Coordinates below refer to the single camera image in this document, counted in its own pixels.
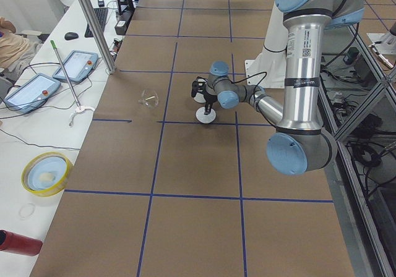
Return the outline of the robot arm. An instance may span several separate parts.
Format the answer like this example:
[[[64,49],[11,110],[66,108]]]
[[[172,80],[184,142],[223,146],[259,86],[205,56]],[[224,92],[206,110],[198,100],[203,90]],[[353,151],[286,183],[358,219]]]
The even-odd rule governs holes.
[[[266,152],[278,172],[326,167],[337,146],[317,108],[323,35],[358,23],[363,13],[364,0],[274,0],[263,50],[246,70],[252,84],[232,82],[227,63],[214,62],[206,79],[192,83],[191,95],[202,104],[196,118],[211,123],[214,103],[224,109],[248,103],[275,127]]]

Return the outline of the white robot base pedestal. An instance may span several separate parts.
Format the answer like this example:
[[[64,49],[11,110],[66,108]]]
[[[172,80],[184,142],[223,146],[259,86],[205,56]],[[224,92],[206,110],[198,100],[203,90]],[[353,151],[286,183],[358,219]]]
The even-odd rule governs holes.
[[[283,13],[273,4],[267,34],[262,52],[255,60],[245,60],[246,75],[250,77],[249,85],[256,85],[266,72],[267,76],[261,81],[264,88],[284,88],[286,71],[286,46],[288,30],[283,26]]]

